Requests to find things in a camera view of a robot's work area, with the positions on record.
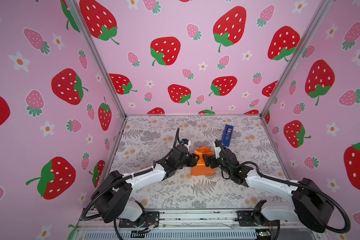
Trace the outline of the orange yellow wrapping paper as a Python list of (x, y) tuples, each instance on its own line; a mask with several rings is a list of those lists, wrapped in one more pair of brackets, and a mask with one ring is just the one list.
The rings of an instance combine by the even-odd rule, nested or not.
[(211, 156), (214, 154), (214, 152), (209, 149), (207, 146), (201, 147), (194, 151), (194, 154), (199, 156), (198, 163), (195, 167), (191, 169), (191, 175), (192, 176), (214, 176), (215, 175), (215, 169), (211, 169), (210, 167), (206, 166), (205, 160), (203, 158), (203, 155)]

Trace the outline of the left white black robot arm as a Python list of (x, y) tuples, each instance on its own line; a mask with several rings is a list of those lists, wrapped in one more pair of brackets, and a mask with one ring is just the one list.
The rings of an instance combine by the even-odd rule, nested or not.
[(82, 220), (102, 218), (105, 223), (110, 223), (121, 218), (131, 222), (140, 221), (144, 208), (132, 202), (131, 195), (174, 176), (177, 170), (195, 167), (199, 159), (198, 155), (189, 152), (187, 145), (178, 145), (164, 158), (154, 161), (151, 167), (129, 174), (111, 172), (91, 196), (89, 208), (95, 207), (98, 214), (87, 216), (83, 213)]

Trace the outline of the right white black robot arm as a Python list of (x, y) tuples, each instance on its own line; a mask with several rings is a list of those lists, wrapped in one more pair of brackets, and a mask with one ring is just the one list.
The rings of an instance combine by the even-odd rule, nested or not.
[(223, 174), (228, 174), (228, 180), (248, 188), (269, 192), (284, 200), (281, 204), (271, 204), (265, 200), (259, 201), (246, 221), (252, 221), (258, 226), (267, 222), (286, 221), (298, 222), (308, 229), (324, 233), (334, 211), (334, 205), (323, 195), (323, 192), (309, 179), (290, 181), (266, 175), (253, 162), (242, 164), (232, 161), (235, 154), (220, 153), (204, 155), (206, 167), (220, 168)]

